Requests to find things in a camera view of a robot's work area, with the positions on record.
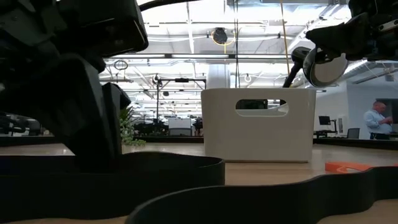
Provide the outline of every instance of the desk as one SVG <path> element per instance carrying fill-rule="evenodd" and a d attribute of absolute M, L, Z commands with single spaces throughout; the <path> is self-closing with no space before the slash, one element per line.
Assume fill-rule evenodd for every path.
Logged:
<path fill-rule="evenodd" d="M 314 131 L 313 132 L 313 135 L 317 136 L 317 138 L 319 138 L 321 136 L 327 138 L 328 134 L 337 134 L 337 131 L 323 130 L 323 131 Z"/>
<path fill-rule="evenodd" d="M 392 141 L 398 141 L 398 134 L 389 134 L 390 140 Z"/>
<path fill-rule="evenodd" d="M 145 147 L 125 147 L 123 152 L 132 151 L 165 151 L 179 154 L 202 156 L 205 153 L 203 144 L 167 144 L 147 143 Z M 61 155 L 63 152 L 72 154 L 62 144 L 2 147 L 2 155 Z M 396 164 L 398 152 L 355 147 L 314 145 L 312 161 L 308 164 L 255 164 L 228 163 L 226 164 L 227 185 L 264 185 L 288 184 L 311 179 L 325 174 L 325 162 L 350 161 L 362 162 L 372 166 L 388 166 Z M 381 200 L 368 211 L 351 215 L 326 217 L 318 224 L 393 224 L 398 220 L 398 200 Z M 123 224 L 125 217 L 109 220 L 67 220 L 41 219 L 16 222 L 14 224 Z"/>

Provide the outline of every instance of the green plant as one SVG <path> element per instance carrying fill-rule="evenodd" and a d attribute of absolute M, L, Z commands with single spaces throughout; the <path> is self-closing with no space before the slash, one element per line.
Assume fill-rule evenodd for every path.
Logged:
<path fill-rule="evenodd" d="M 132 107 L 120 111 L 120 135 L 122 144 L 126 146 L 145 146 L 143 140 L 134 139 L 134 125 L 132 124 Z"/>

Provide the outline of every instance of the yellow cable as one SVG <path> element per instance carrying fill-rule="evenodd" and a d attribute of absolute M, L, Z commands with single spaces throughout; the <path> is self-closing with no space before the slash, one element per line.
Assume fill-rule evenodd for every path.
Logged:
<path fill-rule="evenodd" d="M 283 25 L 283 27 L 284 27 L 284 39 L 285 39 L 285 54 L 286 54 L 287 74 L 290 75 L 289 55 L 287 54 L 286 27 L 285 27 L 285 19 L 284 19 L 284 0 L 280 0 L 280 9 L 282 10 L 282 25 Z"/>

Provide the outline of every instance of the white storage bin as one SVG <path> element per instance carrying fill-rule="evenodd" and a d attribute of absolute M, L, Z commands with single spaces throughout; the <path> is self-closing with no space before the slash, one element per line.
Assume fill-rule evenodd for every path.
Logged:
<path fill-rule="evenodd" d="M 236 110 L 239 100 L 285 100 L 269 110 Z M 316 91 L 209 89 L 201 93 L 206 156 L 241 162 L 308 162 Z"/>

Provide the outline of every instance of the fluorescent light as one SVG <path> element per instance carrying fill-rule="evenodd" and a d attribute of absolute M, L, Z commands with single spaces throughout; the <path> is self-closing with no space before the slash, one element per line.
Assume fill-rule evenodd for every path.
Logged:
<path fill-rule="evenodd" d="M 244 55 L 238 55 L 238 58 L 263 58 L 263 59 L 286 59 L 286 55 L 248 55 L 248 54 L 244 54 Z"/>
<path fill-rule="evenodd" d="M 123 89 L 125 92 L 157 92 L 155 89 Z M 202 89 L 161 89 L 160 92 L 168 91 L 168 92 L 201 92 Z"/>
<path fill-rule="evenodd" d="M 228 58 L 229 55 L 226 54 L 172 54 L 172 58 Z"/>
<path fill-rule="evenodd" d="M 200 101 L 201 99 L 159 99 L 159 101 Z"/>
<path fill-rule="evenodd" d="M 121 59 L 121 58 L 165 58 L 164 54 L 124 54 L 117 55 L 111 58 Z"/>
<path fill-rule="evenodd" d="M 164 103 L 163 101 L 160 101 L 160 104 L 162 105 L 176 105 L 176 106 L 188 106 L 188 105 L 201 105 L 201 103 L 178 103 L 178 102 L 174 102 L 174 103 Z M 156 101 L 154 102 L 148 102 L 148 101 L 136 101 L 134 103 L 139 103 L 140 105 L 156 105 Z"/>

